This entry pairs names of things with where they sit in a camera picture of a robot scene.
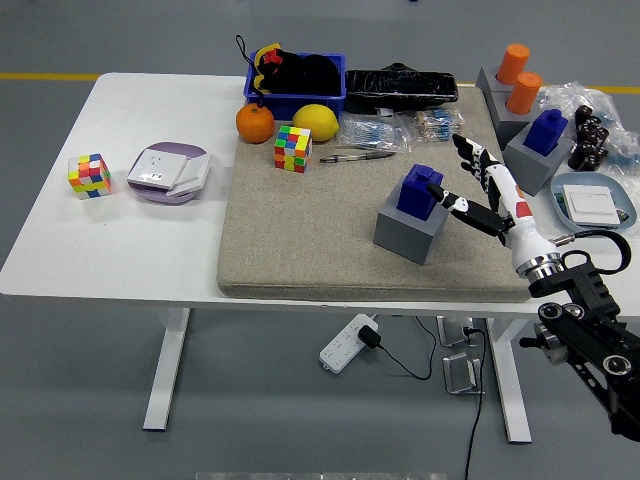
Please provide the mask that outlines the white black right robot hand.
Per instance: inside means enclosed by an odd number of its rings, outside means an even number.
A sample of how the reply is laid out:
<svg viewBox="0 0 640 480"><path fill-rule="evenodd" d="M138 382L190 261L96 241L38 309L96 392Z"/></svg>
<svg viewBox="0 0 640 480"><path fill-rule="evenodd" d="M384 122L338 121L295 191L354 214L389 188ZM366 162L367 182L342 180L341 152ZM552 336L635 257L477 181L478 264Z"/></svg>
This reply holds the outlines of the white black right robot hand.
<svg viewBox="0 0 640 480"><path fill-rule="evenodd" d="M431 183L427 190L449 213L463 223L497 237L512 253L512 265L519 276L535 270L560 269L560 254L538 232L531 209L508 168L482 145L461 135L452 136L461 167L479 181L488 196L488 208L457 196Z"/></svg>

